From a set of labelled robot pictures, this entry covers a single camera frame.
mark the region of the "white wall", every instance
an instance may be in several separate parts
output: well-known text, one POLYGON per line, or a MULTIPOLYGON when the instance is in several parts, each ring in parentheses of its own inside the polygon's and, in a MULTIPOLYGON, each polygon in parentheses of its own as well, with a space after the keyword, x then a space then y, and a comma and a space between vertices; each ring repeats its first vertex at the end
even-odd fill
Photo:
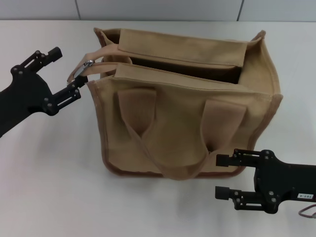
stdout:
MULTIPOLYGON (((0 19, 236 21, 242 0, 0 0, 0 19)), ((240 21, 316 21, 316 0, 244 0, 240 21)))

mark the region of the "white table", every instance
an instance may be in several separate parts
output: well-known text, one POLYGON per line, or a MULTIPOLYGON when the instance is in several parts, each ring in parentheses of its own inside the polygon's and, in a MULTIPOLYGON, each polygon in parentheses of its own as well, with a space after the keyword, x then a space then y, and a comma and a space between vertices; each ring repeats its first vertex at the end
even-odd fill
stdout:
MULTIPOLYGON (((316 23, 0 21, 0 90, 10 69, 35 50, 63 58, 40 71, 53 93, 87 52, 93 27, 133 28, 215 39, 250 40, 261 29, 284 99, 256 149, 292 163, 316 164, 316 23)), ((230 179, 173 181, 111 174, 101 160, 94 104, 82 98, 54 117, 34 114, 0 139, 1 237, 313 236, 316 220, 287 201, 276 215, 235 211, 215 186, 253 190, 253 168, 230 179)))

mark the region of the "metal clip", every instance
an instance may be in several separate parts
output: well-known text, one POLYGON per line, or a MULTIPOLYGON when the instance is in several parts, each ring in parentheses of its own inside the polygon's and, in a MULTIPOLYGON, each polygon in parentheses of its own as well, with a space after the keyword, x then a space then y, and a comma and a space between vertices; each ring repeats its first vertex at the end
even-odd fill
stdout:
POLYGON ((78 68, 78 70, 74 74, 74 79, 76 79, 77 76, 80 76, 81 73, 83 73, 88 67, 91 67, 94 63, 93 60, 88 60, 82 64, 81 67, 78 68))

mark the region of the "label sticker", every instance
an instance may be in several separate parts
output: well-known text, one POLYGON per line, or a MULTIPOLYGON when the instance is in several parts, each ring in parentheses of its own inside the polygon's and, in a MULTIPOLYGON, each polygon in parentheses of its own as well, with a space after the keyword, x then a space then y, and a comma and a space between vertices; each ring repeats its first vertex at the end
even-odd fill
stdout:
POLYGON ((298 194, 297 198, 303 198, 303 199, 313 199, 313 194, 298 194))

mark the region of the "tan canvas tote bag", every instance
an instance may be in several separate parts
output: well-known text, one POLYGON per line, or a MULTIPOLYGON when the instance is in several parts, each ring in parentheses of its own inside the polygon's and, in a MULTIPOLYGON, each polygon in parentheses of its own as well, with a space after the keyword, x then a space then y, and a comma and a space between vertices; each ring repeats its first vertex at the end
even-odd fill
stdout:
POLYGON ((264 42, 223 41, 152 32, 95 29, 102 58, 90 81, 105 166, 116 174, 175 180, 224 177, 216 154, 253 150, 282 95, 264 42))

